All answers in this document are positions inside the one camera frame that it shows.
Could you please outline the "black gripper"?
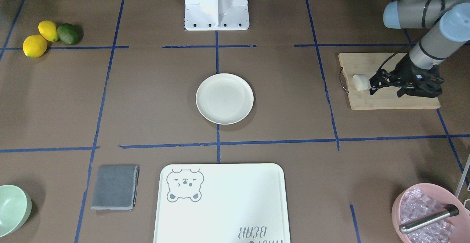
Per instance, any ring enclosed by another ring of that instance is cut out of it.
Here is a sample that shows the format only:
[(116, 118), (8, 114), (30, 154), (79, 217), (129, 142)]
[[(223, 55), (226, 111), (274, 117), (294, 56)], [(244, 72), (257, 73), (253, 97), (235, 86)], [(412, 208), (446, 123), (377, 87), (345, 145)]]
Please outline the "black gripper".
[(439, 66), (431, 69), (417, 67), (407, 54), (393, 71), (378, 69), (370, 79), (369, 94), (374, 95), (379, 89), (390, 86), (398, 87), (397, 96), (403, 95), (436, 98), (442, 94), (444, 79), (440, 76)]

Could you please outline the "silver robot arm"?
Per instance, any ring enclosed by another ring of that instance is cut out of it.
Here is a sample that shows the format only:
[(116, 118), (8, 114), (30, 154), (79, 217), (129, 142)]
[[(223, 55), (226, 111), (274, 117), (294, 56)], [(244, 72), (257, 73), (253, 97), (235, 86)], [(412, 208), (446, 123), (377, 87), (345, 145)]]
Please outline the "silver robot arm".
[(439, 66), (470, 39), (469, 0), (398, 0), (383, 12), (393, 29), (428, 29), (392, 71), (380, 66), (369, 80), (370, 94), (396, 87), (397, 96), (436, 98), (444, 79)]

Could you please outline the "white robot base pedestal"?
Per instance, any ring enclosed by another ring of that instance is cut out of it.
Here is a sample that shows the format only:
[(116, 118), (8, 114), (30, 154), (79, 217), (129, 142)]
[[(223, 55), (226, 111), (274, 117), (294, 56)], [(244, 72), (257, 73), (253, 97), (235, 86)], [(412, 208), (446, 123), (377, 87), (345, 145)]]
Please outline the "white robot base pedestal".
[(248, 0), (185, 0), (187, 31), (238, 31), (250, 27)]

